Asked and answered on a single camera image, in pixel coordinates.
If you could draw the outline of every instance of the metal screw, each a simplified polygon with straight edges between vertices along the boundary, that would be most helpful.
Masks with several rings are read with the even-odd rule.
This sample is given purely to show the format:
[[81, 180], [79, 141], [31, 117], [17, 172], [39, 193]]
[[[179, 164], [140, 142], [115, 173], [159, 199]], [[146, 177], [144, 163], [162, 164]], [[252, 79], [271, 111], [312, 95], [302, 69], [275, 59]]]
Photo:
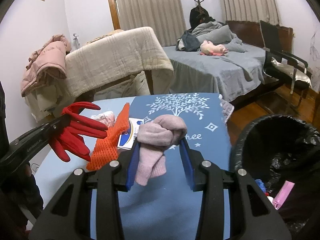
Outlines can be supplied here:
[[211, 162], [210, 161], [203, 161], [201, 164], [202, 164], [202, 166], [204, 166], [206, 168], [211, 166]]
[[239, 169], [239, 170], [238, 170], [238, 174], [239, 174], [240, 176], [245, 176], [245, 175], [247, 175], [247, 171], [246, 171], [245, 169]]
[[111, 161], [110, 163], [109, 163], [109, 165], [111, 166], [111, 167], [118, 167], [119, 166], [119, 162], [118, 161]]
[[81, 168], [77, 168], [77, 169], [75, 169], [75, 170], [73, 171], [74, 175], [77, 175], [77, 176], [81, 175], [82, 172], [83, 172], [83, 170], [82, 170]]

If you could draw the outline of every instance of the pink stuffed toy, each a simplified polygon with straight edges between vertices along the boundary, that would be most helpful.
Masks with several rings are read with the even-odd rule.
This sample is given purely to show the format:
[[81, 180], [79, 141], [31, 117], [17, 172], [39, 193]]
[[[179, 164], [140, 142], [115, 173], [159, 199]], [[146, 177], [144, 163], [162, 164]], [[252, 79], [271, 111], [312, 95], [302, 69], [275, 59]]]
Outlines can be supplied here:
[[204, 41], [200, 46], [200, 55], [207, 56], [223, 56], [229, 52], [225, 46], [218, 45], [215, 46], [211, 41]]

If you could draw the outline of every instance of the black gripper frame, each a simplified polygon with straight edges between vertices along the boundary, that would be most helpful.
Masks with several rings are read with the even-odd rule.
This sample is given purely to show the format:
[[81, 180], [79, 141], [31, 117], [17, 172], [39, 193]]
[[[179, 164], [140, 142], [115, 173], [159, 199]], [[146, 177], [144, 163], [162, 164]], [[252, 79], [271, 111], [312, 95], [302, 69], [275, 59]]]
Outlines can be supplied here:
[[229, 240], [291, 240], [279, 213], [245, 170], [221, 170], [201, 153], [189, 148], [185, 138], [180, 155], [187, 182], [193, 191], [203, 191], [196, 240], [223, 240], [224, 195], [230, 200]]
[[135, 140], [131, 150], [98, 171], [74, 170], [37, 219], [29, 239], [91, 240], [91, 195], [92, 189], [97, 189], [97, 239], [123, 240], [118, 191], [130, 190], [138, 162], [139, 143]]
[[[246, 171], [221, 170], [204, 161], [200, 152], [180, 143], [187, 182], [193, 191], [203, 191], [196, 240], [223, 240], [224, 195], [229, 190], [231, 228], [229, 240], [291, 240], [285, 223]], [[139, 161], [139, 144], [119, 155], [99, 171], [76, 169], [48, 203], [30, 235], [30, 240], [91, 240], [90, 203], [97, 189], [97, 240], [124, 240], [117, 191], [128, 191]]]

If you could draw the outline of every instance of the pink object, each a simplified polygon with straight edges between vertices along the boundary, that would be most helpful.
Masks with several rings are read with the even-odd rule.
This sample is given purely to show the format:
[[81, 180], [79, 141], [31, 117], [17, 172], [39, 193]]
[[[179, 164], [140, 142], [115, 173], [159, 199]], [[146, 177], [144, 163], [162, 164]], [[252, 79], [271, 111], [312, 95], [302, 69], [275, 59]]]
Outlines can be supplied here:
[[33, 52], [21, 82], [21, 96], [47, 86], [52, 79], [66, 78], [66, 52], [71, 44], [63, 34], [52, 36], [41, 49]]
[[222, 44], [215, 46], [211, 41], [204, 41], [200, 46], [200, 55], [223, 56], [229, 52]]
[[104, 123], [107, 127], [114, 126], [116, 122], [115, 114], [112, 111], [106, 111], [102, 114], [92, 115], [90, 118]]
[[281, 208], [287, 197], [289, 196], [291, 190], [294, 187], [294, 183], [290, 181], [285, 181], [284, 185], [282, 186], [281, 190], [279, 193], [276, 195], [274, 198], [272, 204], [275, 207], [276, 210]]
[[137, 139], [141, 142], [140, 159], [135, 181], [145, 186], [149, 178], [167, 172], [164, 151], [179, 144], [187, 134], [187, 127], [181, 117], [165, 114], [152, 122], [140, 125]]

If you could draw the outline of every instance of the blue tablecloth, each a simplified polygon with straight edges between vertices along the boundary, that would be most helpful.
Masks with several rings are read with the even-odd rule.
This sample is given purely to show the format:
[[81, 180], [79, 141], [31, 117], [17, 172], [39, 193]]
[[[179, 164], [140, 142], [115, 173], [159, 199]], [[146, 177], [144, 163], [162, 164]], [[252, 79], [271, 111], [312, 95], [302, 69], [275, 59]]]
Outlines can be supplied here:
[[[150, 122], [162, 114], [174, 114], [184, 119], [190, 148], [199, 150], [205, 159], [228, 169], [230, 141], [218, 94], [178, 94], [119, 98], [95, 102], [100, 112], [112, 110], [118, 114], [129, 102], [130, 117]], [[82, 114], [90, 117], [98, 111], [85, 109]], [[84, 137], [93, 149], [95, 139]], [[192, 192], [186, 183], [179, 154], [179, 147], [165, 152], [167, 173], [151, 179], [143, 187], [134, 184], [130, 192], [119, 192], [121, 219], [126, 240], [194, 240], [198, 225], [202, 192]], [[36, 181], [45, 204], [51, 199], [69, 174], [86, 161], [71, 156], [69, 163], [61, 162], [50, 152], [38, 172]], [[91, 237], [95, 238], [95, 192], [92, 200]], [[224, 238], [229, 237], [230, 214], [228, 192], [225, 191]]]

